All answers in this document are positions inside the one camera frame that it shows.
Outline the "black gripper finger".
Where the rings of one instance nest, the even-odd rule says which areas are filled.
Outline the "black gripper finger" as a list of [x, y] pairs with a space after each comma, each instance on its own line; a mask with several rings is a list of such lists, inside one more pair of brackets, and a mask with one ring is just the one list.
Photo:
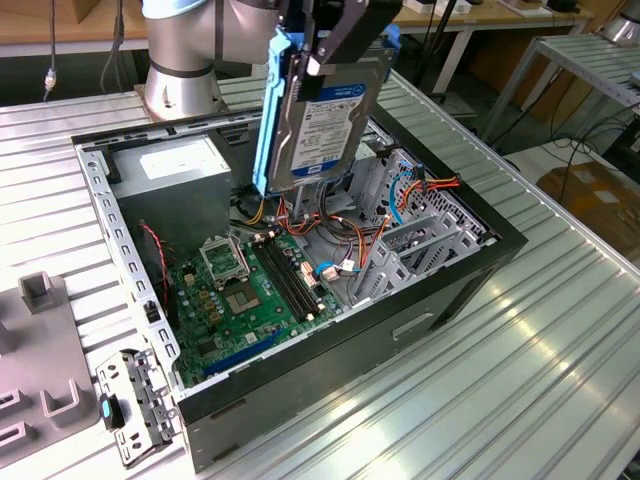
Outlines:
[[282, 29], [303, 28], [303, 1], [279, 0], [278, 1], [278, 25]]
[[368, 1], [304, 1], [304, 44], [297, 67], [295, 100], [311, 101], [320, 94], [325, 77], [339, 64], [357, 60], [370, 41], [360, 33]]

